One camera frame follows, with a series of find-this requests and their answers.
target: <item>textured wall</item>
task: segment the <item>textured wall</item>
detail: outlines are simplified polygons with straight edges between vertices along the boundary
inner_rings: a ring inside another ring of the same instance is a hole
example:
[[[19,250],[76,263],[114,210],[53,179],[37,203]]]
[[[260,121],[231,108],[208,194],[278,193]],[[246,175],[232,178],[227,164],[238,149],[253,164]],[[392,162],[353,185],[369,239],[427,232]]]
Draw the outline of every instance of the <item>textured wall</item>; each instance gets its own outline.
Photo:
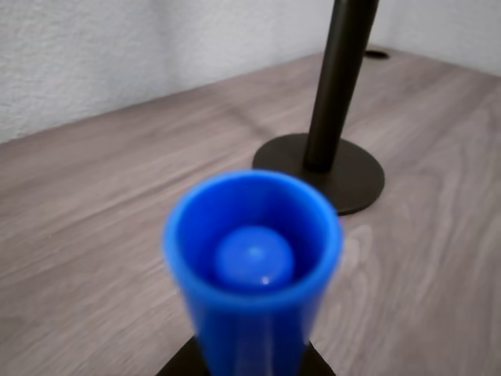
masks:
[[[501,1],[380,0],[371,41],[501,76]]]
[[[318,52],[332,4],[0,0],[0,142]],[[371,39],[501,74],[500,35],[499,0],[380,0]]]

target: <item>blue plastic cup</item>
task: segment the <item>blue plastic cup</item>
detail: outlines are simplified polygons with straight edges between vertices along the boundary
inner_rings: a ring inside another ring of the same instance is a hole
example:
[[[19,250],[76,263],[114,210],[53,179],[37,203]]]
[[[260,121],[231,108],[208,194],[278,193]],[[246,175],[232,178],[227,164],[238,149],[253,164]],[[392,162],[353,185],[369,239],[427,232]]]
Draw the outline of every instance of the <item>blue plastic cup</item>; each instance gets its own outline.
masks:
[[[164,257],[211,376],[293,376],[338,263],[337,213],[276,172],[212,177],[173,208]]]

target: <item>wooden table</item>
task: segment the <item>wooden table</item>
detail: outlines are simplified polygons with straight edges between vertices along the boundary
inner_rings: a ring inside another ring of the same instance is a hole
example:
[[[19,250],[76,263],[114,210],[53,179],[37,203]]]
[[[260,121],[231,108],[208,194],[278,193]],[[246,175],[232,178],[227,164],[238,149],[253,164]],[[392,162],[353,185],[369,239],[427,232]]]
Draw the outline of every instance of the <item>wooden table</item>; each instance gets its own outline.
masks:
[[[160,257],[199,180],[305,132],[321,56],[0,146],[0,374],[154,375],[192,330]],[[344,137],[384,166],[312,336],[339,375],[501,374],[501,79],[366,60]]]

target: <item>blue sphere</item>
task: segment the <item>blue sphere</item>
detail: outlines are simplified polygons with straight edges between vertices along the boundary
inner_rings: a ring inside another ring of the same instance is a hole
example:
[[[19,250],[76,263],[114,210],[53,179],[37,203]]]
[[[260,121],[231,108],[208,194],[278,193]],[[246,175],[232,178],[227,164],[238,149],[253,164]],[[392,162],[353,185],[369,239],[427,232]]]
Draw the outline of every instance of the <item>blue sphere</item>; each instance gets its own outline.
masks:
[[[292,281],[294,253],[276,231],[244,226],[218,244],[214,269],[220,285],[231,291],[272,291]]]

